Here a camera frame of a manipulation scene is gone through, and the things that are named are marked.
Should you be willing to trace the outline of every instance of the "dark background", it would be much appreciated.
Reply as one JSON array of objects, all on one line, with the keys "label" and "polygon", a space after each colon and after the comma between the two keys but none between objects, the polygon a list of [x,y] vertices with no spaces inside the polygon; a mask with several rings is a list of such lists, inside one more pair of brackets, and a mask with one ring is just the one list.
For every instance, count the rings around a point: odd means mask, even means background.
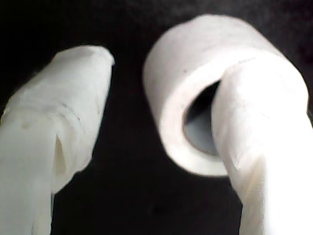
[{"label": "dark background", "polygon": [[313,89],[312,0],[1,1],[1,108],[57,51],[104,45],[116,60],[93,160],[56,195],[53,235],[238,233],[241,204],[229,181],[190,175],[170,161],[141,84],[153,42],[203,13],[251,23]]}]

